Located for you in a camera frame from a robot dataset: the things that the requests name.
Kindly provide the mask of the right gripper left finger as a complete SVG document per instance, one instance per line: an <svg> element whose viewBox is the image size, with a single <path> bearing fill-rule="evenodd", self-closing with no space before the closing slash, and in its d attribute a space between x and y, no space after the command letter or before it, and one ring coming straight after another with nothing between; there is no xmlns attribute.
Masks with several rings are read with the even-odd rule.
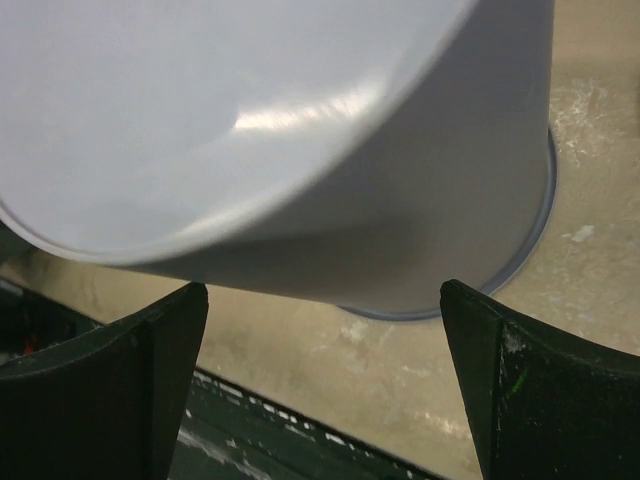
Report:
<svg viewBox="0 0 640 480"><path fill-rule="evenodd" d="M165 479L208 314L185 285L115 322L1 296L1 475Z"/></svg>

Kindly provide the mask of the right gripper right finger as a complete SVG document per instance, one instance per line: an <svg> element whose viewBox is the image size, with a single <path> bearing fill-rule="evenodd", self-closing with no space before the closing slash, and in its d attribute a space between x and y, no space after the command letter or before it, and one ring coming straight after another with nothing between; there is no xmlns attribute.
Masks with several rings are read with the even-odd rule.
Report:
<svg viewBox="0 0 640 480"><path fill-rule="evenodd" d="M638 478L638 356L458 280L440 308L483 478Z"/></svg>

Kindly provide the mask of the light grey round bucket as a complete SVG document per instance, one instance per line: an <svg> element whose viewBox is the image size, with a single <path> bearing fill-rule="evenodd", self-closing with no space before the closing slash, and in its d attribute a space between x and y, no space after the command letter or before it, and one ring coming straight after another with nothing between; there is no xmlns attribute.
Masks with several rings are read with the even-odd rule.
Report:
<svg viewBox="0 0 640 480"><path fill-rule="evenodd" d="M5 1L1 219L52 255L435 315L534 250L551 1Z"/></svg>

